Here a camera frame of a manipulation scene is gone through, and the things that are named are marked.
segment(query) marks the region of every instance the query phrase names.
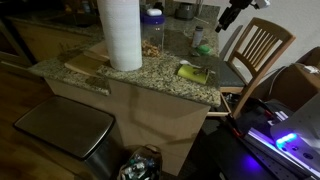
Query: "cutting board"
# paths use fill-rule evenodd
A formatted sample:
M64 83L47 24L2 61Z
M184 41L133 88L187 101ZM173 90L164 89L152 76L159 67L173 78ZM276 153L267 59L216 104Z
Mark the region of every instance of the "cutting board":
M84 54L80 54L79 56L76 56L75 58L67 61L64 63L64 66L70 70L73 70L75 72L98 77L96 74L97 69L99 66L103 65L103 61L98 61L92 58L89 58L85 56Z
M109 60L109 55L107 52L107 47L106 47L105 41L101 41L100 43L83 51L83 54L90 57L90 58L93 58L93 59L96 59L99 61L103 61L103 62L106 62Z

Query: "granite countertop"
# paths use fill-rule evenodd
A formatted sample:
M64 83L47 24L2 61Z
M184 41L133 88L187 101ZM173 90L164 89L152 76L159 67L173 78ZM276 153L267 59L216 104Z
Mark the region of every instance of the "granite countertop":
M213 13L217 15L218 9L215 9ZM209 24L197 19L180 21L172 17L166 17L165 50L160 58L143 57L143 67L130 72L120 72L108 65L104 65L97 71L101 77L96 78L73 72L65 68L64 62L103 40L101 26L93 25L88 28L78 28L52 23L43 18L45 16L53 17L55 15L58 15L57 12L43 11L30 13L29 16L24 14L7 17L14 21L65 30L92 37L87 43L67 53L34 65L29 69L32 73L104 95L109 95L109 87L107 83L105 83L105 78L110 78L214 107L220 105L220 92L218 90L219 86L216 83L218 81L216 75L210 75L206 85L197 84L176 75L180 67L179 62L182 59L187 59L196 65L209 67L219 74L218 69L216 69L218 67L218 40L217 34L214 32L214 17L216 16L210 18L200 17L201 20L205 20L209 22ZM210 56L190 57L189 55L188 45L196 25L204 26L204 36L201 44L208 45L212 48Z

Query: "trash can lid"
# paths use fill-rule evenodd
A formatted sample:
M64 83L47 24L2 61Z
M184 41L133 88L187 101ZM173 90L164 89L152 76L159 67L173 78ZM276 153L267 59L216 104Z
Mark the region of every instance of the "trash can lid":
M25 114L14 126L85 159L114 123L114 118L105 112L54 96Z

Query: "paper towel roll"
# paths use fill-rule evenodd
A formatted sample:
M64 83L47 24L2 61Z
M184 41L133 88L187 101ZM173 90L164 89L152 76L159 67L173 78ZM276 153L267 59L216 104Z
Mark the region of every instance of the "paper towel roll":
M111 66L132 71L142 66L139 0L98 0Z

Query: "wooden chair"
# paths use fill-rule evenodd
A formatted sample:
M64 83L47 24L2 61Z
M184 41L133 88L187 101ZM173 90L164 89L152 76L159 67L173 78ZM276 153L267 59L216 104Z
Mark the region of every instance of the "wooden chair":
M279 25L253 18L240 36L228 61L220 62L221 93L237 93L240 97L234 108L230 108L224 96L221 95L221 105L225 106L227 111L208 112L207 116L238 117L261 78L294 39L294 35ZM242 63L251 74L252 78L249 81L237 69L234 64L236 60Z

